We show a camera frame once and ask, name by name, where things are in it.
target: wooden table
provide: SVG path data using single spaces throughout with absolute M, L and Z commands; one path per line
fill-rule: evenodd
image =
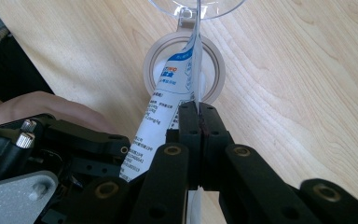
M 1 1 L 0 17 L 57 95 L 135 135 L 148 49 L 176 19 L 143 0 Z M 226 61 L 213 105 L 284 181 L 320 177 L 358 198 L 358 0 L 248 0 L 203 21 Z M 224 222 L 216 194 L 203 223 Z

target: glass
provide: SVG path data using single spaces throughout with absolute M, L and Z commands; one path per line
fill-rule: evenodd
M 149 0 L 159 10 L 178 18 L 182 7 L 197 8 L 197 0 Z M 201 19 L 213 19 L 228 14 L 245 0 L 201 0 Z

